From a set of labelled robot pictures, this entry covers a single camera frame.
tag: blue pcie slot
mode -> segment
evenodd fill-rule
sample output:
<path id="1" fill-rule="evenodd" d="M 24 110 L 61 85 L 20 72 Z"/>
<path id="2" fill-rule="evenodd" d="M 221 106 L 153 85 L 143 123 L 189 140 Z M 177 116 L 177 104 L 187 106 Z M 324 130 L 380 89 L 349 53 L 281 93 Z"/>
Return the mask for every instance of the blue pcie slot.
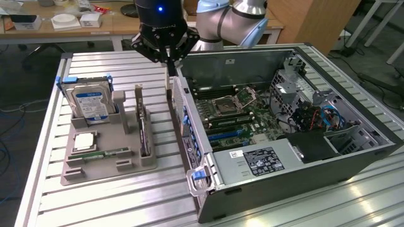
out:
<path id="1" fill-rule="evenodd" d="M 208 136 L 208 140 L 220 140 L 220 139 L 225 139 L 225 138 L 231 138 L 231 137 L 236 137 L 241 134 L 243 130 L 237 130 L 235 132 L 228 132 L 220 135 L 213 135 L 213 136 Z"/>

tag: aluminum extrusion table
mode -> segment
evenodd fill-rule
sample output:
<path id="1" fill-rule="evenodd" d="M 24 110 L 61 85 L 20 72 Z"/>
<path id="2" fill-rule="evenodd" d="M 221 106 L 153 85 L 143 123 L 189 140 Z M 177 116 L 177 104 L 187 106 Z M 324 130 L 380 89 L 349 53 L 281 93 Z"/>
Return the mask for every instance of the aluminum extrusion table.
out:
<path id="1" fill-rule="evenodd" d="M 299 46 L 381 122 L 404 138 L 403 121 L 315 48 L 304 44 Z M 165 68 L 149 63 L 133 51 L 79 53 L 61 59 L 57 75 L 89 77 L 107 73 L 113 77 L 115 89 L 127 91 L 124 105 L 128 110 L 135 107 L 135 94 L 129 90 L 135 84 L 144 86 L 144 103 L 152 113 L 157 169 L 61 186 L 71 108 L 53 87 L 16 226 L 312 227 L 383 223 L 396 226 L 404 223 L 404 151 L 399 150 L 347 182 L 216 222 L 199 224 L 168 112 Z M 327 89 L 327 83 L 312 70 L 308 70 L 307 77 L 319 89 Z"/>

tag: desk leg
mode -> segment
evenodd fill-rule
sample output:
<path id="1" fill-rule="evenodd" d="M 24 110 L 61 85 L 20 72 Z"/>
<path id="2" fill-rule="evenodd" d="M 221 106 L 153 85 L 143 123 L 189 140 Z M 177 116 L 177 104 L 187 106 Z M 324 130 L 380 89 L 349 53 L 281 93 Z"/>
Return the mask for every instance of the desk leg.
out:
<path id="1" fill-rule="evenodd" d="M 396 52 L 392 54 L 391 58 L 387 60 L 387 63 L 391 65 L 393 63 L 393 61 L 397 59 L 399 55 L 403 53 L 404 51 L 404 42 L 401 44 L 401 46 L 399 47 L 399 49 L 396 50 Z"/>
<path id="2" fill-rule="evenodd" d="M 355 30 L 355 32 L 353 32 L 353 34 L 352 34 L 352 36 L 351 36 L 351 38 L 348 40 L 347 47 L 352 46 L 352 44 L 353 44 L 353 42 L 355 42 L 355 40 L 356 40 L 356 38 L 357 38 L 361 30 L 364 29 L 368 21 L 371 20 L 371 17 L 373 16 L 373 14 L 375 14 L 375 12 L 376 12 L 380 4 L 381 4 L 381 1 L 376 0 L 373 6 L 371 8 L 371 10 L 368 11 L 368 14 L 367 14 L 365 18 L 361 20 L 361 22 L 360 22 L 360 24 L 357 26 L 357 29 Z"/>
<path id="3" fill-rule="evenodd" d="M 271 30 L 267 34 L 269 34 L 267 44 L 276 44 L 280 34 L 280 29 Z"/>
<path id="4" fill-rule="evenodd" d="M 391 12 L 385 15 L 383 21 L 380 22 L 375 32 L 372 33 L 367 43 L 365 43 L 365 47 L 371 46 L 373 40 L 376 39 L 379 33 L 381 32 L 384 26 L 387 25 L 387 23 L 389 22 L 391 18 L 393 17 L 395 13 L 397 12 L 400 6 L 403 5 L 403 2 L 397 2 L 396 6 L 392 8 Z"/>
<path id="5" fill-rule="evenodd" d="M 113 51 L 123 51 L 121 40 L 123 40 L 121 35 L 115 35 L 115 36 L 111 37 L 111 41 L 112 41 L 112 45 L 113 45 Z"/>

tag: white box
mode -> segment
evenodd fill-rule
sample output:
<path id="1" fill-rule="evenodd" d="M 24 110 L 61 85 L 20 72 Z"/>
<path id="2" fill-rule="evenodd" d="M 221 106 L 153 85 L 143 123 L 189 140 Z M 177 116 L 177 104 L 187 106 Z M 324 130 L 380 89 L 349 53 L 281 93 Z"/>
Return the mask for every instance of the white box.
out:
<path id="1" fill-rule="evenodd" d="M 344 48 L 344 44 L 347 44 L 348 40 L 351 38 L 351 33 L 345 30 L 341 31 L 339 40 L 336 41 L 332 51 L 340 51 Z"/>
<path id="2" fill-rule="evenodd" d="M 77 18 L 71 14 L 59 14 L 51 19 L 51 21 L 55 32 L 81 28 Z"/>
<path id="3" fill-rule="evenodd" d="M 39 30 L 43 20 L 39 15 L 12 15 L 16 30 Z"/>
<path id="4" fill-rule="evenodd" d="M 100 27 L 101 15 L 99 13 L 84 14 L 80 18 L 81 27 Z"/>

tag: floor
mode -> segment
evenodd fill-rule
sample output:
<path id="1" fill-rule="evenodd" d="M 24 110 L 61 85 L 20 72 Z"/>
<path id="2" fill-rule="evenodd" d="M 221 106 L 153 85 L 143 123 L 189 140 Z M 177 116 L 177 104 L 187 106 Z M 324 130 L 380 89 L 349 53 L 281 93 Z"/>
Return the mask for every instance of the floor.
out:
<path id="1" fill-rule="evenodd" d="M 347 29 L 353 31 L 360 23 L 363 16 L 353 17 L 347 25 Z M 371 21 L 361 35 L 367 30 L 373 27 L 377 21 Z M 400 34 L 391 28 L 385 27 L 379 38 L 373 42 L 369 48 L 365 48 L 361 44 L 359 48 L 364 51 L 365 55 L 360 56 L 355 54 L 349 58 L 344 58 L 351 64 L 352 68 L 361 73 L 365 73 L 391 84 L 396 84 L 403 81 L 403 78 L 397 78 L 397 72 L 393 67 L 389 66 L 385 61 L 392 55 L 395 49 L 400 46 L 404 40 L 404 34 Z M 32 51 L 37 45 L 28 45 L 27 51 L 20 51 L 16 45 L 11 45 L 8 50 L 0 54 L 0 108 L 4 105 L 13 103 L 27 103 L 33 100 L 49 98 L 49 92 L 53 85 L 55 74 L 57 70 L 60 53 L 53 49 L 43 52 L 32 61 L 33 66 L 31 71 L 24 71 L 20 65 L 20 61 L 24 56 Z M 61 47 L 67 52 L 104 52 L 112 51 L 112 43 L 107 41 L 95 42 L 95 47 L 88 48 L 87 43 L 69 43 L 61 44 Z M 340 56 L 336 52 L 331 53 L 332 56 Z M 356 74 L 349 69 L 348 65 L 340 59 L 332 59 L 335 64 L 344 70 L 344 72 L 357 80 Z M 404 65 L 404 56 L 401 55 L 395 62 L 396 66 Z M 365 83 L 364 88 L 369 93 L 381 100 L 380 90 Z M 385 102 L 391 105 L 400 103 L 400 98 L 391 92 L 385 92 Z M 27 110 L 32 111 L 47 107 L 47 102 L 37 103 L 28 106 Z M 392 109 L 392 111 L 404 119 L 404 113 Z M 20 175 L 19 177 L 13 166 L 0 177 L 0 201 L 7 197 L 17 187 L 16 193 L 12 198 L 0 204 L 0 227 L 9 227 L 13 225 L 17 209 L 20 205 L 20 197 L 24 191 L 24 185 L 28 177 L 32 157 L 36 149 L 36 141 L 39 138 L 40 128 L 43 124 L 45 111 L 36 113 L 27 113 L 24 116 L 24 128 L 9 140 L 5 140 L 8 150 L 13 155 L 16 167 Z M 21 112 L 13 112 L 9 117 L 0 116 L 0 133 L 13 124 L 15 119 L 19 118 Z M 0 171 L 3 171 L 5 162 L 0 163 Z"/>

